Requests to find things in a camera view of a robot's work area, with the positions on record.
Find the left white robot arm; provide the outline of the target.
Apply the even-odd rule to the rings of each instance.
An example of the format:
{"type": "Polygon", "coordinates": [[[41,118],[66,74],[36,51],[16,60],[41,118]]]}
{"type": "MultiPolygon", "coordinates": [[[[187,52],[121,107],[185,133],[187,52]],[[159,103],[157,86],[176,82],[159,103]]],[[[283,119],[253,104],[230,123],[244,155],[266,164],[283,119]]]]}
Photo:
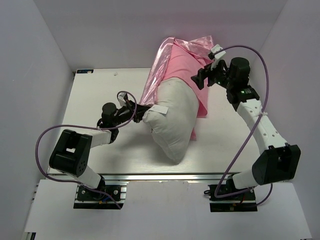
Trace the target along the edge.
{"type": "Polygon", "coordinates": [[[139,123],[148,106],[126,100],[124,106],[117,108],[112,102],[103,105],[101,118],[97,122],[98,130],[86,133],[65,129],[50,156],[49,166],[52,169],[68,174],[79,184],[88,188],[88,193],[99,200],[105,196],[106,187],[103,178],[88,166],[91,148],[113,143],[118,134],[118,127],[128,121],[139,123]]]}

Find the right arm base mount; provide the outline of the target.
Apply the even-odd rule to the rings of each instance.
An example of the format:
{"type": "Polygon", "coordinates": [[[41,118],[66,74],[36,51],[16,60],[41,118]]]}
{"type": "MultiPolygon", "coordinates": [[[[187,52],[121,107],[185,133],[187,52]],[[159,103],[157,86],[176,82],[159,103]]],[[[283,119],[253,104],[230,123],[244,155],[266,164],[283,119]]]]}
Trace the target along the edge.
{"type": "Polygon", "coordinates": [[[214,191],[217,184],[208,185],[208,189],[203,192],[204,196],[209,199],[211,213],[240,213],[240,212],[257,212],[256,196],[254,191],[248,191],[242,194],[217,198],[214,191]]]}

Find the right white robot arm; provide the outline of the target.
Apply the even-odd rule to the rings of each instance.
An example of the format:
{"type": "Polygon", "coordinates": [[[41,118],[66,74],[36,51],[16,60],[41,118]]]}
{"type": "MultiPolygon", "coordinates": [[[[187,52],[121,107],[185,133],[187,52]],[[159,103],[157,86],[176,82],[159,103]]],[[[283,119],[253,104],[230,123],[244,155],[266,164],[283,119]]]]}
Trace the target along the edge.
{"type": "Polygon", "coordinates": [[[242,196],[244,189],[292,180],[301,156],[300,148],[289,144],[264,112],[258,93],[249,84],[250,71],[247,59],[235,57],[229,65],[220,60],[191,77],[200,90],[214,84],[226,90],[228,102],[244,120],[258,146],[260,156],[252,167],[228,179],[223,194],[233,200],[242,196]]]}

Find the pink pillowcase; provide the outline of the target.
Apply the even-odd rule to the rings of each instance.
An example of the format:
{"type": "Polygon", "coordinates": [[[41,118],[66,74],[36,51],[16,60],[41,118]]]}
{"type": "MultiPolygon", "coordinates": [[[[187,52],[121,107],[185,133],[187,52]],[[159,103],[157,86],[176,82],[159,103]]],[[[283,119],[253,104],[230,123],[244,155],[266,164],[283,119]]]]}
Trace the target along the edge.
{"type": "MultiPolygon", "coordinates": [[[[191,41],[180,40],[175,37],[165,39],[160,45],[153,65],[145,83],[140,104],[153,106],[157,101],[157,89],[161,82],[170,78],[179,78],[192,88],[199,102],[197,118],[204,118],[208,114],[208,88],[198,89],[191,77],[200,68],[211,63],[207,57],[213,47],[211,36],[201,37],[191,41]]],[[[191,140],[196,134],[191,133],[191,140]]]]}

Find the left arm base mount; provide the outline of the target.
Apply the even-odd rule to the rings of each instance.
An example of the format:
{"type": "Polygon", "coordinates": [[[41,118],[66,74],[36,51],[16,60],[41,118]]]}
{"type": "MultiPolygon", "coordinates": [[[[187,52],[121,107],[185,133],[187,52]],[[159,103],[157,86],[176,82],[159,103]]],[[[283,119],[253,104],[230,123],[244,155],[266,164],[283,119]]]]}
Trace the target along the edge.
{"type": "Polygon", "coordinates": [[[74,198],[73,208],[82,210],[120,210],[125,202],[127,183],[105,182],[104,188],[100,190],[110,195],[93,192],[84,186],[78,185],[74,198]]]}

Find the white pillow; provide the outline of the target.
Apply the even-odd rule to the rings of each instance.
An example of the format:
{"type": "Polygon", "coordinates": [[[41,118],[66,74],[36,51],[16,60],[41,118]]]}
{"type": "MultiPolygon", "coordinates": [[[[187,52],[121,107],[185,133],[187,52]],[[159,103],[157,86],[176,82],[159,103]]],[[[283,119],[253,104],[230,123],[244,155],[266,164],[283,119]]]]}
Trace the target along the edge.
{"type": "Polygon", "coordinates": [[[157,88],[155,105],[166,106],[166,115],[147,110],[142,121],[173,164],[179,164],[188,149],[199,109],[199,100],[183,80],[172,77],[157,88]]]}

